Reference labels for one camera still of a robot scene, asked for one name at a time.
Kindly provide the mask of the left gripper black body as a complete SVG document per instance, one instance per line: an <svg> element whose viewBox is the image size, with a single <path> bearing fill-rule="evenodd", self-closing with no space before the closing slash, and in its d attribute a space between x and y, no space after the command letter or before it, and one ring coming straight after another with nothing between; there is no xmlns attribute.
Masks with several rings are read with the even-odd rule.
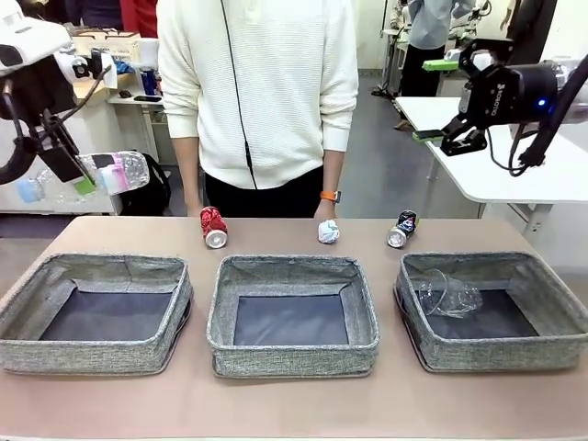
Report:
<svg viewBox="0 0 588 441"><path fill-rule="evenodd" d="M72 84L63 74L56 60L40 60L7 76L11 81L11 102L15 116L7 111L7 119L13 120L17 134L23 134L20 122L30 128L45 126L43 115L50 119L76 106Z"/></svg>

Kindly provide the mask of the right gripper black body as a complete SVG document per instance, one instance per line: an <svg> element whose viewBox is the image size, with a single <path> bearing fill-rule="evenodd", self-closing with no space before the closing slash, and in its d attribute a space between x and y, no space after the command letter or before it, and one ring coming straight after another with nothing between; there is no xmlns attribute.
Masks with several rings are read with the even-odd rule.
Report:
<svg viewBox="0 0 588 441"><path fill-rule="evenodd" d="M559 92L554 62L468 70L458 117L472 126L533 123L548 114Z"/></svg>

